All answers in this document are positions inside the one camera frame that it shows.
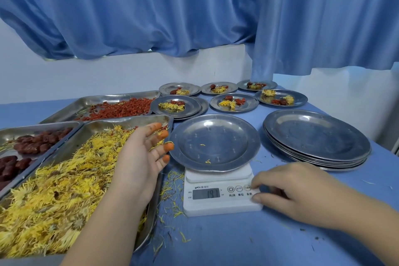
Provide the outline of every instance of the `table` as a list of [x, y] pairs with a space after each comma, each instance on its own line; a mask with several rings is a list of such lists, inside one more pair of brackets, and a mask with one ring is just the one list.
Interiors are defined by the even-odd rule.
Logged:
[[[214, 97], [199, 96], [208, 101]], [[36, 124], [74, 100], [0, 105], [0, 128]], [[321, 112], [309, 103], [299, 108]], [[260, 104], [251, 112], [237, 114], [261, 135], [261, 149], [251, 162], [254, 174], [291, 162], [262, 133], [264, 118], [277, 109], [280, 108]], [[207, 113], [217, 111], [210, 108]], [[364, 166], [355, 171], [333, 172], [331, 175], [399, 210], [399, 186], [395, 183], [399, 177], [399, 158], [374, 142], [372, 150]], [[164, 180], [172, 171], [182, 173], [183, 168], [172, 160], [164, 170]], [[133, 255], [131, 265], [382, 265], [348, 235], [298, 223], [266, 207], [252, 213], [174, 217], [172, 199], [183, 210], [183, 191], [179, 189], [182, 189], [181, 179], [176, 181], [173, 197], [160, 203], [160, 217], [151, 241]], [[182, 242], [180, 232], [190, 241]], [[162, 242], [162, 247], [154, 256], [154, 249]]]

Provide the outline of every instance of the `tray of red dates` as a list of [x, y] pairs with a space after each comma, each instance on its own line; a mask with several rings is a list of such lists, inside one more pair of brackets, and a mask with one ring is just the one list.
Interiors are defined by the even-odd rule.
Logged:
[[82, 126], [76, 121], [0, 129], [0, 197]]
[[157, 90], [127, 94], [87, 96], [59, 110], [43, 123], [94, 121], [151, 114], [150, 104], [161, 95]]

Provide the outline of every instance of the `left hand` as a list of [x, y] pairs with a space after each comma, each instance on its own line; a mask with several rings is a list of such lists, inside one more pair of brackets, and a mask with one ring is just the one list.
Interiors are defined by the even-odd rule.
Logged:
[[134, 195], [143, 208], [154, 194], [158, 174], [169, 162], [169, 155], [164, 154], [174, 147], [169, 142], [151, 149], [169, 134], [167, 130], [162, 130], [159, 135], [154, 133], [161, 127], [161, 123], [151, 123], [133, 132], [118, 155], [112, 178], [111, 187]]

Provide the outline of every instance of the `fingernail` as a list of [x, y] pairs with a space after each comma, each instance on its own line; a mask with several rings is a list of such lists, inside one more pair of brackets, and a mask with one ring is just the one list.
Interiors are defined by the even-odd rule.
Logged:
[[254, 203], [260, 203], [261, 202], [261, 200], [260, 200], [260, 198], [258, 198], [258, 196], [253, 196], [251, 200]]

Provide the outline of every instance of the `digital kitchen scale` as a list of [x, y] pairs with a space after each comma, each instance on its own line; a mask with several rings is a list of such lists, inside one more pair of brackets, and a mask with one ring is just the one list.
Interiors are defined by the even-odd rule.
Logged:
[[251, 188], [253, 178], [249, 163], [225, 173], [193, 171], [186, 168], [183, 209], [187, 217], [259, 211], [253, 203], [259, 189]]

